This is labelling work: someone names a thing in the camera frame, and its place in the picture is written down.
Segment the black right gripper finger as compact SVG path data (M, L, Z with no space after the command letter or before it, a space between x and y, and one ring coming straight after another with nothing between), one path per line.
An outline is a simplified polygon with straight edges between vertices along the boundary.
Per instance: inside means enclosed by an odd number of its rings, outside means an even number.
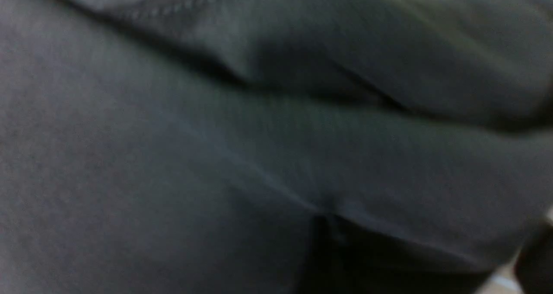
M553 292L553 227L543 225L521 249L514 274L524 294Z

